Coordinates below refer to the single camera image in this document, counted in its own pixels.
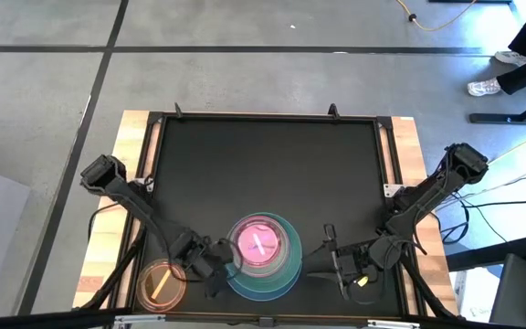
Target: wooden board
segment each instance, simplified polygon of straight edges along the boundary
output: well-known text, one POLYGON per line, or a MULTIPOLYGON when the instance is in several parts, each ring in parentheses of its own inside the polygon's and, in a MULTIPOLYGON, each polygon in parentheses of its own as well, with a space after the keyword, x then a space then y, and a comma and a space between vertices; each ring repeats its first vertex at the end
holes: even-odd
MULTIPOLYGON (((147 126, 148 111, 125 111, 121 119, 121 126, 117 133, 117 140, 113 148, 113 155, 119 158, 129 168, 127 179, 135 176, 134 168, 138 167, 139 157, 142 150, 143 138, 147 126)), ((143 175, 151 172, 153 164, 153 151, 159 134, 158 125, 155 125, 150 139, 149 152, 147 154, 146 166, 143 175)), ((421 154, 421 147, 417 138, 416 125, 413 118, 394 117, 394 137, 397 154, 401 166, 401 175, 405 185, 416 185, 426 178, 426 167, 421 154)), ((385 168, 390 182, 393 179, 393 169, 389 146, 386 139, 385 129, 380 131, 383 143, 385 168)), ((104 207, 110 200, 103 197, 99 207, 104 207)), ((99 213, 96 217, 89 247, 82 266, 79 284, 73 306, 81 306, 87 302, 94 292, 100 288, 115 267, 121 237, 123 234, 127 212, 122 207, 113 207, 99 213)), ((434 294, 453 313, 458 313, 454 293, 449 279, 446 256, 439 235, 436 220, 429 216, 417 227, 417 234, 428 252, 427 256, 420 251, 417 252, 419 270, 434 294)), ((131 276, 131 266, 124 273, 121 282, 120 294, 117 305, 124 306, 126 290, 131 276)), ((405 289, 410 313, 416 314, 415 296, 413 284, 405 275, 405 289)))

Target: concrete floor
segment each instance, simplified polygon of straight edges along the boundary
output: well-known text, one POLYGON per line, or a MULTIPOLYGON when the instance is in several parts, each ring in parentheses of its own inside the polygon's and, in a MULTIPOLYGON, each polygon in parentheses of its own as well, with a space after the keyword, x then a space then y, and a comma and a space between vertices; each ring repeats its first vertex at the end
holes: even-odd
MULTIPOLYGON (((0 0, 0 44, 105 45, 119 0, 0 0)), ((439 25, 464 5, 407 2, 422 23, 439 25)), ((453 26, 427 33, 406 23, 395 0, 131 0, 118 45, 457 47, 504 49, 518 23, 506 5, 474 5, 453 26)), ((32 188, 0 272, 0 315, 12 312, 40 237, 101 54, 0 53, 0 175, 32 188)), ((526 127, 472 125, 470 112, 520 112, 526 89, 475 99, 466 83, 512 69, 489 57, 346 54, 114 54, 77 173, 110 153, 123 110, 325 113, 416 118, 432 172, 443 148, 468 142, 489 158, 526 140, 526 127)), ((471 190, 522 174, 526 151, 492 167, 471 190)), ((526 198, 526 182, 513 186, 526 198)), ((472 202, 502 200, 489 194, 472 202)), ((35 312, 68 310, 98 199, 75 180, 35 312)), ((507 239, 526 234, 526 206, 485 208, 507 239)), ((462 220, 442 210, 444 227, 462 220)), ((447 252, 500 242, 478 214, 464 241, 447 252)))

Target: wooden platform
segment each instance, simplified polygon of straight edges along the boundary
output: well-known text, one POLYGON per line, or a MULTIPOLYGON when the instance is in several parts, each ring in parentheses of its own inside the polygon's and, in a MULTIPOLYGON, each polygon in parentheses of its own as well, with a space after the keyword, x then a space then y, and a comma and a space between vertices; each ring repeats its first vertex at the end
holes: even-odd
MULTIPOLYGON (((148 111, 125 111, 121 118, 121 126, 117 133, 112 154, 129 168, 130 171, 127 173, 128 181, 134 178, 134 168, 138 167, 148 116, 148 111)), ((393 117, 392 121, 403 183, 409 186, 416 185, 426 178, 426 168, 417 138, 415 122, 413 118, 408 117, 393 117)), ((148 175, 153 167, 153 150, 158 139, 158 126, 159 125, 155 125, 152 131, 152 138, 148 148, 150 151, 147 154, 144 176, 148 175)), ((385 129, 382 128, 380 133, 383 143, 387 178, 388 181, 393 182, 393 167, 391 166, 392 162, 388 151, 389 145, 387 143, 385 129)), ((111 201, 107 197, 102 197, 99 207, 104 207, 110 203, 111 201)), ((81 306, 87 302, 114 269, 126 216, 127 212, 121 206, 112 207, 97 215, 82 266, 73 306, 81 306)), ((432 216, 425 218, 418 225, 417 234, 423 247, 428 252, 426 256, 420 251, 417 251, 417 261, 422 276, 437 298, 442 301, 448 310, 453 313, 458 313, 437 221, 432 216)), ((117 301, 118 306, 124 306, 125 304, 125 295, 127 287, 129 286, 130 275, 131 266, 124 273, 123 280, 121 281, 120 295, 117 301)), ((405 288, 410 313, 417 314, 413 285, 406 274, 405 288)))

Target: blue bowl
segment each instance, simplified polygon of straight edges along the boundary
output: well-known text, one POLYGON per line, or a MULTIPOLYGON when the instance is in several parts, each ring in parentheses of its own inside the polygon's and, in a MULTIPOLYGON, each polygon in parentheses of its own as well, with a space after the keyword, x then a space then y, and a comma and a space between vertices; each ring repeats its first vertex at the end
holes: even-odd
MULTIPOLYGON (((251 301, 267 302, 283 296, 298 280, 301 273, 302 247, 298 232, 284 218, 270 213, 256 213, 240 221, 253 216, 265 216, 278 221, 288 234, 289 256, 281 269, 270 276, 251 277, 245 273, 239 273, 234 279, 228 281, 228 284, 236 293, 251 301)), ((227 264, 226 269, 230 276, 237 272, 234 263, 227 264)))

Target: white sneaker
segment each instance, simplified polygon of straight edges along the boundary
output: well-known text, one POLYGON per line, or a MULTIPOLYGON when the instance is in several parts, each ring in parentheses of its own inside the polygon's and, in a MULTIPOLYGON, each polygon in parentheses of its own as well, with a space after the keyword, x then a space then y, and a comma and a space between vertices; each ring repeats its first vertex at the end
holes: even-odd
POLYGON ((468 84, 468 93, 472 96, 484 96, 484 95, 492 95, 499 91, 501 91, 502 88, 499 85, 499 82, 496 78, 481 82, 470 82, 468 84))
POLYGON ((516 51, 497 51, 494 58, 506 64, 513 64, 516 66, 523 66, 526 64, 526 56, 519 54, 516 51))

